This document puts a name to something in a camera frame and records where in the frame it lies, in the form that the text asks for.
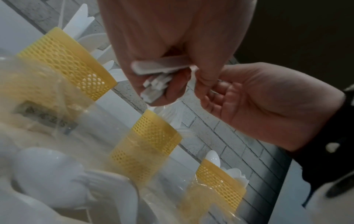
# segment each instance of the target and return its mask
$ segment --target hand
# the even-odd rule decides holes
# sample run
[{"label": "hand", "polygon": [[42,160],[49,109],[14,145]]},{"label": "hand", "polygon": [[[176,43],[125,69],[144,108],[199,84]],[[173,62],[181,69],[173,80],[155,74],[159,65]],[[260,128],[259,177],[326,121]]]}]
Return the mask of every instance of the hand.
[{"label": "hand", "polygon": [[[202,98],[241,43],[256,0],[98,0],[98,4],[119,64],[138,94],[148,76],[135,75],[131,62],[187,54],[201,70],[195,93]],[[181,97],[189,79],[189,69],[177,73],[153,106]]]},{"label": "hand", "polygon": [[309,142],[343,104],[340,90],[267,63],[225,66],[202,107],[235,129],[294,151]]}]

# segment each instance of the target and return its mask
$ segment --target white table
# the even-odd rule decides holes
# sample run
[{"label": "white table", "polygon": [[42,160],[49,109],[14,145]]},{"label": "white table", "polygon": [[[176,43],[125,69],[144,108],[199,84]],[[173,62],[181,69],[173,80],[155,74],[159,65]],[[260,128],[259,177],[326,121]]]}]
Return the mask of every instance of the white table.
[{"label": "white table", "polygon": [[[34,26],[2,1],[0,1],[0,30],[0,48],[13,55],[43,36]],[[98,99],[96,103],[129,128],[141,116],[112,90]],[[193,172],[198,169],[199,163],[179,146],[170,156]]]}]

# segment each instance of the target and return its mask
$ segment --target yellow perforated cup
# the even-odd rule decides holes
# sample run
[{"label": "yellow perforated cup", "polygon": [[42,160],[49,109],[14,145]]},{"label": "yellow perforated cup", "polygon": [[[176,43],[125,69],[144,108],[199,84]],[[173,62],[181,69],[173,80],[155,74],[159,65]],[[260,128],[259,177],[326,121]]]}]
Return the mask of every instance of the yellow perforated cup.
[{"label": "yellow perforated cup", "polygon": [[111,152],[111,159],[138,187],[162,167],[182,136],[161,117],[146,110]]},{"label": "yellow perforated cup", "polygon": [[110,73],[85,48],[58,27],[17,56],[47,64],[94,101],[117,84]]},{"label": "yellow perforated cup", "polygon": [[198,224],[209,208],[215,204],[225,215],[236,211],[246,189],[222,169],[204,159],[195,173],[197,179],[188,187],[179,206],[189,223]]}]

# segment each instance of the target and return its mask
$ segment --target yellow plastic basket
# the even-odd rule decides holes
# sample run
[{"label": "yellow plastic basket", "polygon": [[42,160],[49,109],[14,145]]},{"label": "yellow plastic basket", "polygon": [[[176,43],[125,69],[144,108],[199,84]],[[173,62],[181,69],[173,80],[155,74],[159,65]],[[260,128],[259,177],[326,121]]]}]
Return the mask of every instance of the yellow plastic basket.
[{"label": "yellow plastic basket", "polygon": [[110,73],[85,48],[58,27],[17,56],[47,64],[94,101],[117,84]]},{"label": "yellow plastic basket", "polygon": [[181,140],[182,136],[172,126],[146,110],[111,152],[111,159],[138,187],[142,187],[162,167]]},{"label": "yellow plastic basket", "polygon": [[206,159],[200,164],[196,177],[179,206],[186,220],[197,224],[213,204],[227,216],[235,213],[246,193],[238,181]]}]

